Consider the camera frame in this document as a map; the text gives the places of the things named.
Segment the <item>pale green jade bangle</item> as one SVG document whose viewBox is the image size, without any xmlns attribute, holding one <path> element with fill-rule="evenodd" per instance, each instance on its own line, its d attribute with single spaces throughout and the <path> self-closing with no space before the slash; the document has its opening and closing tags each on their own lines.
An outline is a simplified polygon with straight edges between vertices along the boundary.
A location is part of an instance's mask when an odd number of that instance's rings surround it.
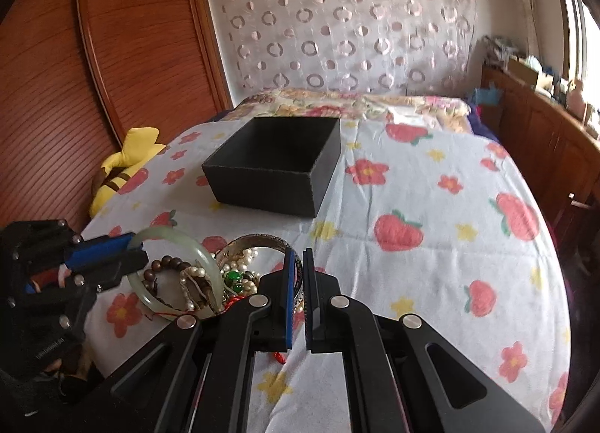
<svg viewBox="0 0 600 433">
<path fill-rule="evenodd" d="M 193 310 L 178 310 L 167 304 L 163 304 L 154 297 L 143 285 L 141 277 L 137 272 L 128 274 L 127 278 L 129 280 L 129 285 L 133 292 L 136 293 L 140 302 L 143 303 L 148 310 L 153 312 L 154 315 L 169 320 L 174 320 L 185 314 L 195 315 L 198 319 L 206 319 L 223 312 L 225 285 L 220 277 L 220 268 L 217 265 L 217 261 L 211 256 L 210 252 L 183 232 L 166 226 L 148 227 L 147 229 L 141 230 L 131 238 L 127 245 L 127 249 L 141 250 L 143 249 L 143 242 L 145 240 L 154 239 L 167 240 L 190 251 L 194 257 L 193 261 L 198 263 L 204 270 L 204 276 L 207 278 L 207 281 L 213 290 L 214 298 L 212 300 L 207 299 L 210 304 L 204 306 L 203 309 L 199 309 L 196 304 L 193 304 Z"/>
</svg>

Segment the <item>red cord knot ornament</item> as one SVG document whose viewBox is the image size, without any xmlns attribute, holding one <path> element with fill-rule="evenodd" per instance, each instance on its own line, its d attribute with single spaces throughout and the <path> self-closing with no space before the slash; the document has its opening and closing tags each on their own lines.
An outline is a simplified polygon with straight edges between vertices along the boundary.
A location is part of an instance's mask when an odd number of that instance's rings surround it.
<svg viewBox="0 0 600 433">
<path fill-rule="evenodd" d="M 231 306 L 233 306 L 236 302 L 244 300 L 244 299 L 246 299 L 246 296 L 243 296 L 243 295 L 236 295 L 236 296 L 231 296 L 231 297 L 227 298 L 225 305 L 224 305 L 224 311 L 228 311 L 229 308 Z M 280 363 L 280 365 L 286 364 L 286 357 L 282 353 L 274 352 L 273 357 L 278 363 Z"/>
</svg>

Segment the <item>black jewelry box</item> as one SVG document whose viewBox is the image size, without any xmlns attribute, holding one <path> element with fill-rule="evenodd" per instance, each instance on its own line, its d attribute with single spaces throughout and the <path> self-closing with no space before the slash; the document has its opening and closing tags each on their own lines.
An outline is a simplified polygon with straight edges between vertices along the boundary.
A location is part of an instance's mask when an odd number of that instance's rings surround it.
<svg viewBox="0 0 600 433">
<path fill-rule="evenodd" d="M 260 117 L 202 164 L 220 203 L 313 219 L 341 154 L 338 118 Z"/>
</svg>

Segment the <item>engraved metal bangle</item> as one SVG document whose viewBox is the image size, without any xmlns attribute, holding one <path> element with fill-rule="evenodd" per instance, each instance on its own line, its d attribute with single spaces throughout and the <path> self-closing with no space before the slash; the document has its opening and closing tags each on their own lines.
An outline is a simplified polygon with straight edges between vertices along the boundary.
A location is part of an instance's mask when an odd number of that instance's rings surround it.
<svg viewBox="0 0 600 433">
<path fill-rule="evenodd" d="M 267 234 L 244 235 L 217 250 L 214 260 L 217 262 L 217 267 L 221 272 L 220 276 L 224 281 L 226 298 L 236 295 L 247 297 L 249 292 L 244 290 L 244 286 L 249 281 L 252 281 L 256 288 L 258 287 L 260 277 L 256 272 L 243 269 L 241 260 L 245 257 L 254 257 L 254 253 L 263 248 L 280 252 L 283 255 L 288 250 L 292 250 L 291 245 L 282 238 Z"/>
</svg>

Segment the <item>yellow striped plush toy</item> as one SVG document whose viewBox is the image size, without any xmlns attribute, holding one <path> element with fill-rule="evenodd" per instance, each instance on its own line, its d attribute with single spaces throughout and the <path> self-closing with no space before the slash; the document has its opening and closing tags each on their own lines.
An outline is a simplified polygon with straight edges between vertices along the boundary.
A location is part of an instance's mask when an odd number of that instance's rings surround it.
<svg viewBox="0 0 600 433">
<path fill-rule="evenodd" d="M 91 182 L 89 214 L 93 219 L 131 178 L 166 146 L 158 143 L 160 131 L 154 127 L 136 127 L 127 131 L 120 152 L 108 156 Z"/>
</svg>

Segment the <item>strawberry flower print sheet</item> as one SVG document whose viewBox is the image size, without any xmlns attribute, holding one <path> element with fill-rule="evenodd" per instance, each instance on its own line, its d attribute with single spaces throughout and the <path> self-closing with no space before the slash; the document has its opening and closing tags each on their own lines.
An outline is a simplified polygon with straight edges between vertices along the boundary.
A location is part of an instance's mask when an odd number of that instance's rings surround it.
<svg viewBox="0 0 600 433">
<path fill-rule="evenodd" d="M 266 233 L 311 248 L 317 269 L 391 319 L 420 315 L 545 429 L 563 406 L 570 320 L 549 229 L 507 152 L 469 134 L 343 121 L 342 153 L 316 218 L 227 206 L 204 160 L 240 128 L 175 137 L 84 236 L 170 226 L 210 250 Z"/>
</svg>

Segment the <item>floral rose quilt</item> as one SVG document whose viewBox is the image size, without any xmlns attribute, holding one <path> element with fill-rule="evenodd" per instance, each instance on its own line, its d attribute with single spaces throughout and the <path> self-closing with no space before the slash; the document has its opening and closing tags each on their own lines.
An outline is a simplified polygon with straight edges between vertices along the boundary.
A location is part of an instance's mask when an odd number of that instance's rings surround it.
<svg viewBox="0 0 600 433">
<path fill-rule="evenodd" d="M 246 98 L 224 119 L 312 116 L 405 123 L 447 132 L 471 133 L 470 113 L 469 105 L 457 98 L 274 89 Z"/>
</svg>

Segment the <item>wooden slatted wardrobe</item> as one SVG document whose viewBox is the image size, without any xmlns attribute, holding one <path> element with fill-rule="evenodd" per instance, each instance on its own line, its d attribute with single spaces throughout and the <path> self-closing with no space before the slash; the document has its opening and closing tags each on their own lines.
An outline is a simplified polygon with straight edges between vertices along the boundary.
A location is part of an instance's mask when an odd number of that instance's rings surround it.
<svg viewBox="0 0 600 433">
<path fill-rule="evenodd" d="M 1 0 L 1 221 L 87 224 L 133 127 L 168 142 L 232 106 L 207 0 Z"/>
</svg>

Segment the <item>blue plastic bag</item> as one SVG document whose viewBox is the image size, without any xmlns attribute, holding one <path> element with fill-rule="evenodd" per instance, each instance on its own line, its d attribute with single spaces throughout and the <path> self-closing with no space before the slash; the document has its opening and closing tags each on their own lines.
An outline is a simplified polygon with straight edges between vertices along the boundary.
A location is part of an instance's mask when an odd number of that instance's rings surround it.
<svg viewBox="0 0 600 433">
<path fill-rule="evenodd" d="M 478 106 L 498 106 L 500 104 L 503 91 L 494 84 L 490 87 L 476 87 L 469 94 L 468 103 L 473 107 Z"/>
</svg>

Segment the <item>pink circle pattern curtain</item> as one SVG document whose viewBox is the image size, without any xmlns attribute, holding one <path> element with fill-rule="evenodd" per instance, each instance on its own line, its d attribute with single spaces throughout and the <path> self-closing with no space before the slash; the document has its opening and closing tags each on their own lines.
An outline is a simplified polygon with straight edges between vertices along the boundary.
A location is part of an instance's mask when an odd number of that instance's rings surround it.
<svg viewBox="0 0 600 433">
<path fill-rule="evenodd" d="M 232 96 L 296 87 L 455 96 L 475 0 L 210 0 Z"/>
</svg>

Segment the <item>long wooden sideboard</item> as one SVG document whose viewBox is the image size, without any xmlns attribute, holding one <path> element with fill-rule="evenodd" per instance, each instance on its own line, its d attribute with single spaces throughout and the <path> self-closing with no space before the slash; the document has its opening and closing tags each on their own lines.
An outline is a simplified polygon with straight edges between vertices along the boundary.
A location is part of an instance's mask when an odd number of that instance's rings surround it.
<svg viewBox="0 0 600 433">
<path fill-rule="evenodd" d="M 561 249 L 585 219 L 599 220 L 599 142 L 563 106 L 509 74 L 482 68 L 481 86 L 501 90 L 498 134 Z"/>
</svg>

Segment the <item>cardboard tissue box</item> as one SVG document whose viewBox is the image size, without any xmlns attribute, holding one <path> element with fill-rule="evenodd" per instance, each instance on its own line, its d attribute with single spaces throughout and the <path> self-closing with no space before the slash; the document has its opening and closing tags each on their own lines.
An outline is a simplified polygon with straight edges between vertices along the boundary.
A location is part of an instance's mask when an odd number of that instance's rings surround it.
<svg viewBox="0 0 600 433">
<path fill-rule="evenodd" d="M 515 56 L 510 56 L 507 61 L 507 73 L 526 86 L 535 87 L 538 84 L 539 72 Z"/>
</svg>

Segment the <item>stack of magazines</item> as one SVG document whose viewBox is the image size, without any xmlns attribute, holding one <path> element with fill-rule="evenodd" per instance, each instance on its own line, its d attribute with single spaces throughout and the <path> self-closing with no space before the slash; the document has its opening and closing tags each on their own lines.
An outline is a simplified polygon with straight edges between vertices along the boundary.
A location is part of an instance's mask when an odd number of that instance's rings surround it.
<svg viewBox="0 0 600 433">
<path fill-rule="evenodd" d="M 490 67 L 506 69 L 510 57 L 518 57 L 521 50 L 509 38 L 502 36 L 484 36 L 482 38 L 485 47 L 484 63 Z"/>
</svg>

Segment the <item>pink ceramic vase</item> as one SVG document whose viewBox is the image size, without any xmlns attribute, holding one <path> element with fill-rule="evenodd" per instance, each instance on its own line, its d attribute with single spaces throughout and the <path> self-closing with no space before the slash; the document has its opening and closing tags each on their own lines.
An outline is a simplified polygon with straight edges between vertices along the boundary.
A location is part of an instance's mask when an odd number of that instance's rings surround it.
<svg viewBox="0 0 600 433">
<path fill-rule="evenodd" d="M 586 115 L 587 104 L 583 97 L 584 83 L 581 79 L 572 79 L 568 85 L 567 101 L 565 105 L 567 110 L 579 120 L 583 120 Z"/>
</svg>

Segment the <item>wooden frame window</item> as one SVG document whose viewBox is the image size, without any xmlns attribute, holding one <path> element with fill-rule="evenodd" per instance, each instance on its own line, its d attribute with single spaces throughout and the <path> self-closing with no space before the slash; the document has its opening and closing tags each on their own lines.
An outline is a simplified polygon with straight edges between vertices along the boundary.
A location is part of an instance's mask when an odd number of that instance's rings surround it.
<svg viewBox="0 0 600 433">
<path fill-rule="evenodd" d="M 583 0 L 560 0 L 563 17 L 563 77 L 580 79 L 587 103 L 599 109 L 599 27 Z"/>
</svg>

